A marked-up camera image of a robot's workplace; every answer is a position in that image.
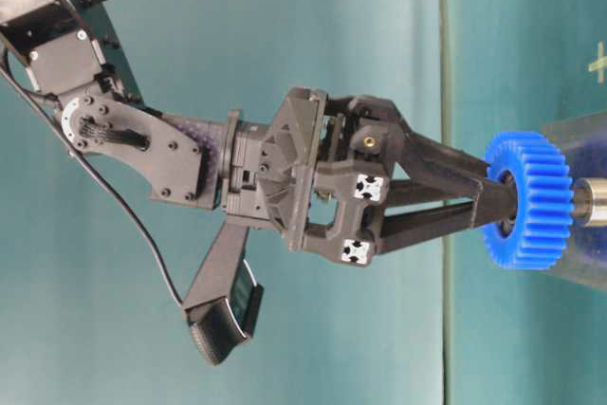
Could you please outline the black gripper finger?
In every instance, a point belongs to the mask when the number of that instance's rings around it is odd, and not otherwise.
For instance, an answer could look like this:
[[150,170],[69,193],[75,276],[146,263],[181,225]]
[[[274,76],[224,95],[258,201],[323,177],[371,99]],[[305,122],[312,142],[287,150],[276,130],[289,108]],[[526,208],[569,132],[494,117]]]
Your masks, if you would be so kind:
[[[456,197],[454,193],[411,180],[395,180],[391,183],[386,206],[394,208],[443,202]],[[518,193],[513,179],[509,178],[506,182],[486,181],[478,195],[467,202],[386,215],[375,241],[376,252],[388,253],[458,231],[507,220],[516,215],[517,209]]]

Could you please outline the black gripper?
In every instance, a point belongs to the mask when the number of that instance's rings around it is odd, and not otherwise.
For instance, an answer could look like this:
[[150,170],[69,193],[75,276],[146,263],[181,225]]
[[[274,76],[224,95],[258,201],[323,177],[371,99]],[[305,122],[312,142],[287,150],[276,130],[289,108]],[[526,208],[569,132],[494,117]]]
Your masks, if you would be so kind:
[[487,164],[404,126],[395,104],[333,99],[291,88],[269,124],[229,114],[219,176],[227,223],[274,230],[292,251],[368,266],[380,235],[395,163],[398,196],[481,196]]

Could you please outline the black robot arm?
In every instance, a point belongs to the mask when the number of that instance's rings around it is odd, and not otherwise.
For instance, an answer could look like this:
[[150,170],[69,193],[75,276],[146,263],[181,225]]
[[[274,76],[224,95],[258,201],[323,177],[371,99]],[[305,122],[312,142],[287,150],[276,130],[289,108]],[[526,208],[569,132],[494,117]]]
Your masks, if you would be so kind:
[[289,90],[269,124],[183,118],[147,106],[104,9],[107,0],[1,0],[2,57],[25,68],[39,109],[79,154],[143,175],[155,200],[227,216],[218,250],[248,229],[292,250],[366,266],[387,253],[506,221],[514,180],[417,134],[391,101]]

